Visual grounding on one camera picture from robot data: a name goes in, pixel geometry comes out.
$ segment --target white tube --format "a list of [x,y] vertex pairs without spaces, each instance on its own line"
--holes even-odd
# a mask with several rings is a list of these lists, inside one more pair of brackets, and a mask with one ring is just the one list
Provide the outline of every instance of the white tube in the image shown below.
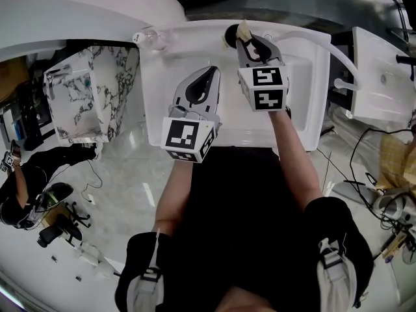
[[308,32],[303,31],[291,31],[288,33],[285,33],[279,37],[273,37],[274,42],[279,42],[280,40],[289,39],[289,38],[303,38],[306,40],[309,40],[310,42],[314,42],[315,44],[319,45],[320,47],[323,47],[327,51],[329,51],[332,55],[334,55],[339,61],[341,61],[351,72],[351,74],[354,76],[354,80],[356,84],[351,84],[344,82],[341,79],[336,79],[334,81],[334,85],[338,88],[347,88],[351,89],[353,91],[358,91],[362,88],[363,83],[361,82],[361,79],[359,78],[359,73],[357,68],[354,66],[352,61],[339,49],[337,49],[334,45],[331,43],[327,43],[318,36],[315,36],[313,34],[309,34]]

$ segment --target sink basin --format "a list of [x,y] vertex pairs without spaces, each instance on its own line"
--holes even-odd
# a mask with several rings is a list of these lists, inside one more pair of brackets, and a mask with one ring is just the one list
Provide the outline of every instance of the sink basin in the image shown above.
[[[187,22],[175,27],[155,28],[171,35],[173,43],[163,51],[140,51],[140,68],[149,143],[160,146],[163,117],[168,115],[177,85],[206,66],[221,72],[217,114],[222,126],[215,146],[275,147],[274,133],[266,112],[253,112],[244,97],[237,70],[237,50],[222,37],[235,20]],[[277,23],[248,21],[254,34],[306,31],[330,42],[330,35]],[[278,45],[288,66],[287,106],[306,150],[316,149],[328,89],[330,56],[320,46],[293,38]]]

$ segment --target forearm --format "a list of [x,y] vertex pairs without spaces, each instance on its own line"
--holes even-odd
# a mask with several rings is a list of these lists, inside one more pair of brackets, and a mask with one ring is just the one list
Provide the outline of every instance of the forearm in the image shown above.
[[175,161],[157,205],[154,231],[159,229],[161,233],[173,235],[188,201],[192,167],[191,162]]
[[26,179],[20,166],[15,166],[14,175],[16,176],[16,199],[18,200],[20,207],[24,208],[29,199],[29,194],[27,192]]
[[299,208],[322,196],[315,167],[285,111],[270,112],[283,175]]

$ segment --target black shirt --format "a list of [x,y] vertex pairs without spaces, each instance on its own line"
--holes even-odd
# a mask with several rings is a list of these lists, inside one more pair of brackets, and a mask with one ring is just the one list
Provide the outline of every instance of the black shirt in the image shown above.
[[16,199],[16,175],[12,172],[0,188],[0,207],[1,220],[8,225],[15,226],[30,213],[36,204],[36,197],[42,193],[47,185],[46,174],[34,165],[26,163],[21,171],[25,176],[29,199],[25,208],[21,208]]
[[[116,291],[120,311],[127,311],[130,281],[149,265],[155,235],[129,241]],[[359,298],[371,277],[372,255],[346,204],[319,198],[301,212],[271,149],[211,148],[193,167],[174,236],[159,241],[164,303],[156,312],[213,312],[232,286],[266,298],[279,312],[318,312],[318,246],[324,238],[345,246]]]

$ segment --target floor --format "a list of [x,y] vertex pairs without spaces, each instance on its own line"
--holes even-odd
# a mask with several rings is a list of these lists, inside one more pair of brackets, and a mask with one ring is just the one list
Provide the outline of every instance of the floor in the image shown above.
[[[54,140],[45,144],[45,149],[51,148]],[[352,174],[349,159],[331,152],[324,146],[309,153],[317,169],[320,185],[324,194],[328,193],[335,183],[345,178],[336,167],[349,179]],[[146,123],[138,122],[125,129],[108,144],[104,144],[100,161],[92,162],[96,174],[87,162],[69,167],[52,183],[63,181],[74,188],[70,199],[76,201],[91,214],[93,225],[84,234],[90,244],[104,251],[114,236],[130,237],[136,233],[152,228],[155,207],[168,179],[173,160],[167,153],[148,143]],[[362,166],[354,165],[358,180],[366,182]],[[93,195],[95,205],[87,202],[88,195]]]

